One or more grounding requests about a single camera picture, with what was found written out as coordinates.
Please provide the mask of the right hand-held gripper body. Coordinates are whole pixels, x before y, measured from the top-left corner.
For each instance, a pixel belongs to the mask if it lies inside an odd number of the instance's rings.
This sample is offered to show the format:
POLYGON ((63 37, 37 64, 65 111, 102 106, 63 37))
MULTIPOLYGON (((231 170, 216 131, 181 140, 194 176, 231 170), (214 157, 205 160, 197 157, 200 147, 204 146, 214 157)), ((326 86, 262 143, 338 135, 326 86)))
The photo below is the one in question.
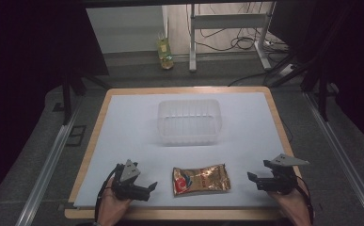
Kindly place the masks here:
POLYGON ((281 153, 273 160, 264 160, 263 165, 269 168, 273 174, 272 178, 266 178, 262 188, 265 191, 289 194, 297 186, 297 175, 294 166, 308 165, 309 161, 281 153))

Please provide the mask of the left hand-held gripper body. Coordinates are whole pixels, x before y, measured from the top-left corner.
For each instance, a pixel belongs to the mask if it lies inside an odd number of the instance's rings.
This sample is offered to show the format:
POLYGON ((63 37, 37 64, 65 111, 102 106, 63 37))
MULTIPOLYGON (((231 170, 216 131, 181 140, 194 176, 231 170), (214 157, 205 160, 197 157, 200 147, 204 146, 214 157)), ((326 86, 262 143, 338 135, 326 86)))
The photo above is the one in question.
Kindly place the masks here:
POLYGON ((139 174, 137 164, 130 159, 125 164, 116 165, 111 188, 119 200, 139 200, 142 197, 139 188, 135 185, 139 174))

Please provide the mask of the gold foil snack packet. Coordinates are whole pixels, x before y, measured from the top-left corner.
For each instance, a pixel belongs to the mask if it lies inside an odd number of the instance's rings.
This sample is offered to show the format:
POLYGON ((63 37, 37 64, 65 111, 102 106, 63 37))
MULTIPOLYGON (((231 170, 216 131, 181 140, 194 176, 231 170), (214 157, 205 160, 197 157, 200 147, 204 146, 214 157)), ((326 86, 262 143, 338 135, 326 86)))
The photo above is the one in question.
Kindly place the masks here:
POLYGON ((174 168, 172 184, 175 196, 199 192, 224 192, 231 189, 230 179, 224 164, 201 169, 174 168))

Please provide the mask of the clear plastic container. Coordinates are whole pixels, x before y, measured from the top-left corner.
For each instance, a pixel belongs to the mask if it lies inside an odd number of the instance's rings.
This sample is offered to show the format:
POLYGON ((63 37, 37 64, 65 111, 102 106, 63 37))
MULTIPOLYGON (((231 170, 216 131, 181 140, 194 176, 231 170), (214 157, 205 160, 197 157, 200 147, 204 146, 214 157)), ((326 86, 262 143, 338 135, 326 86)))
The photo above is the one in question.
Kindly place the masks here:
POLYGON ((163 101, 157 128, 165 145, 213 144, 222 128, 220 103, 215 99, 163 101))

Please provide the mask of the person's right hand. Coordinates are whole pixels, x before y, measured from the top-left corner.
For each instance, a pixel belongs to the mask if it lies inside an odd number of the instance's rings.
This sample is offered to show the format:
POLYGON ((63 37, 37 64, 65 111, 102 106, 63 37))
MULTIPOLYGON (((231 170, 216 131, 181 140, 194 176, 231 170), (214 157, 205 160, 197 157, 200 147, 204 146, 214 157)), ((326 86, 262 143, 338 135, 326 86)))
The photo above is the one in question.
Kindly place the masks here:
POLYGON ((268 192, 268 195, 278 203, 293 226, 312 226, 305 199, 299 191, 295 189, 287 195, 268 192))

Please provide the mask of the person's left hand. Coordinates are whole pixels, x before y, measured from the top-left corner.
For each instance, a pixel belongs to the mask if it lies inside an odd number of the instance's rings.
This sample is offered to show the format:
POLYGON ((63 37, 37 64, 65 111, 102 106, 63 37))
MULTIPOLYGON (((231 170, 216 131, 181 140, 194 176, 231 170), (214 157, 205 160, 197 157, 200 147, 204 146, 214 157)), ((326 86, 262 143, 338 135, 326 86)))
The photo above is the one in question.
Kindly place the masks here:
POLYGON ((96 222, 100 226, 115 226, 126 214, 131 200, 120 201, 110 187, 106 187, 101 196, 96 222))

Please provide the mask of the white mat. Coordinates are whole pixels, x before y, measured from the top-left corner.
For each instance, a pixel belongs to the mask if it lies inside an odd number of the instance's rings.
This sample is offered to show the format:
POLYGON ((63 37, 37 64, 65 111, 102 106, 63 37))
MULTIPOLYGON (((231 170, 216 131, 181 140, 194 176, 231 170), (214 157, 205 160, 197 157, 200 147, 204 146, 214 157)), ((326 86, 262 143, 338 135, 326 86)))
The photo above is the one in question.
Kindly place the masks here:
POLYGON ((139 207, 266 207, 275 202, 249 181, 272 173, 262 161, 284 152, 265 96, 260 92, 222 94, 120 95, 111 98, 87 175, 74 205, 92 207, 110 171, 130 159, 138 164, 139 186, 157 187, 139 207), (166 146, 157 127, 158 106, 165 100, 214 99, 222 127, 208 146, 166 146), (223 164, 231 189, 221 193, 173 195, 172 170, 223 164))

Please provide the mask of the dark floor plate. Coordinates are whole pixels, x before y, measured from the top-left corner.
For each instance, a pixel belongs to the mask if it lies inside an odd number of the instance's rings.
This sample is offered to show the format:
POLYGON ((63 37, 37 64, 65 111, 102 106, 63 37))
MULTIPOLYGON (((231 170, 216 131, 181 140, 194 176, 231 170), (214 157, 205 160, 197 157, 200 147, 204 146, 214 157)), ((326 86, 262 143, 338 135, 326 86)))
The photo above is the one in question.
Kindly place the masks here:
POLYGON ((85 125, 73 126, 68 136, 66 145, 68 147, 79 147, 82 144, 86 130, 87 127, 85 125))

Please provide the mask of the black metal stand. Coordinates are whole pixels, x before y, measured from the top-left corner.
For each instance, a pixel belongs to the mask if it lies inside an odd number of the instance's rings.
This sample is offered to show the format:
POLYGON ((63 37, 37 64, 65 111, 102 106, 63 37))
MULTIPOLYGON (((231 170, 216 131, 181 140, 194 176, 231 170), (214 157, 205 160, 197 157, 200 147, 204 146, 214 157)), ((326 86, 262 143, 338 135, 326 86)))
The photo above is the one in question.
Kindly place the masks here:
POLYGON ((326 113, 326 99, 328 96, 335 96, 336 92, 329 92, 327 85, 329 82, 329 73, 320 59, 313 59, 309 62, 307 74, 301 83, 301 90, 304 92, 312 91, 315 85, 318 85, 318 112, 324 121, 328 121, 326 113))
POLYGON ((82 74, 78 70, 62 73, 62 90, 64 104, 64 121, 67 125, 71 120, 71 90, 77 96, 83 96, 87 92, 87 88, 82 81, 82 74))

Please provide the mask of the white power strip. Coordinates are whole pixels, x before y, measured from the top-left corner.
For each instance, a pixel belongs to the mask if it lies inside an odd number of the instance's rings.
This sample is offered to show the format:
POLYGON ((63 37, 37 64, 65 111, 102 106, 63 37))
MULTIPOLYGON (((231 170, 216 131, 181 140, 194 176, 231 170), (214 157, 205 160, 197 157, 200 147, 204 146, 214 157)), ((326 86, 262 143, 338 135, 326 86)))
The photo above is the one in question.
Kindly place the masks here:
POLYGON ((278 75, 283 77, 288 75, 289 73, 291 73, 292 71, 294 71, 296 69, 296 65, 295 64, 288 64, 287 66, 285 66, 279 73, 278 75))

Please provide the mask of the yellow drink bottle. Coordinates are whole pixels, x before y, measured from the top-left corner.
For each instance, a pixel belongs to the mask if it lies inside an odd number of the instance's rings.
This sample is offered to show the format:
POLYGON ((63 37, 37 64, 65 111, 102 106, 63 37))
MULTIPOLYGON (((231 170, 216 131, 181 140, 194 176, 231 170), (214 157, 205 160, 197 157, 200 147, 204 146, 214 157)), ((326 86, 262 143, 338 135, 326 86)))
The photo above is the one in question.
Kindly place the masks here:
POLYGON ((170 50, 168 38, 165 36, 164 33, 158 34, 156 44, 161 67, 164 70, 172 69, 174 66, 173 55, 170 50))

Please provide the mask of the dark curtain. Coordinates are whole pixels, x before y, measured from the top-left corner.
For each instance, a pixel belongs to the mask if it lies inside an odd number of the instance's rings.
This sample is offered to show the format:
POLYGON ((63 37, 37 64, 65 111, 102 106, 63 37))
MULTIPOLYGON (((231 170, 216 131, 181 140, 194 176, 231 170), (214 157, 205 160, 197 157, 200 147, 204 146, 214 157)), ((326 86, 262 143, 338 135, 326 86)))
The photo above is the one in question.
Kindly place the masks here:
POLYGON ((0 0, 0 184, 48 91, 107 67, 82 0, 0 0))
POLYGON ((364 134, 364 0, 279 0, 270 32, 315 60, 301 88, 334 84, 342 111, 364 134))

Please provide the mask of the metal floor rail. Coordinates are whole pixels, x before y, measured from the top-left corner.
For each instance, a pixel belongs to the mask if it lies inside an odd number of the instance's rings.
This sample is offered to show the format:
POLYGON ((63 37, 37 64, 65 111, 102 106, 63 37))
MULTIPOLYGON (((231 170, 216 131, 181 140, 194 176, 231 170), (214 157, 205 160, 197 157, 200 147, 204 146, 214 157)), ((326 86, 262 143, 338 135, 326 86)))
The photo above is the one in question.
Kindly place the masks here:
POLYGON ((39 209, 42 198, 54 174, 55 167, 65 147, 69 134, 71 133, 75 119, 79 114, 80 105, 82 102, 82 98, 76 99, 74 111, 71 113, 69 122, 60 127, 60 130, 55 138, 55 142, 48 153, 48 156, 46 157, 39 177, 34 184, 27 201, 25 202, 24 208, 19 215, 15 226, 31 226, 39 209))
POLYGON ((364 181, 361 179, 353 162, 349 159, 346 151, 342 147, 340 140, 336 136, 331 124, 324 119, 318 110, 318 104, 311 93, 303 93, 303 97, 307 100, 309 108, 318 122, 331 150, 333 151, 336 159, 340 163, 341 169, 344 172, 347 180, 349 181, 352 189, 355 191, 361 205, 364 209, 364 181))

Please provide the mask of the white desk frame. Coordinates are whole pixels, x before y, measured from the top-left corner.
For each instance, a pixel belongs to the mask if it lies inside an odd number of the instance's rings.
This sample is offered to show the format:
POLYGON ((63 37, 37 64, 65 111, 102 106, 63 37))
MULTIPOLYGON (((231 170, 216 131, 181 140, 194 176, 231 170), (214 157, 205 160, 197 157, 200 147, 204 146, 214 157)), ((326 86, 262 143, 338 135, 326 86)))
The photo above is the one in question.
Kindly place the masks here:
POLYGON ((266 71, 271 69, 269 60, 264 53, 264 40, 271 23, 276 2, 272 2, 265 13, 256 14, 220 14, 196 15, 195 5, 191 5, 190 13, 190 51, 189 71, 197 70, 196 30, 197 29, 222 29, 222 28, 260 28, 261 35, 254 41, 254 47, 266 71))

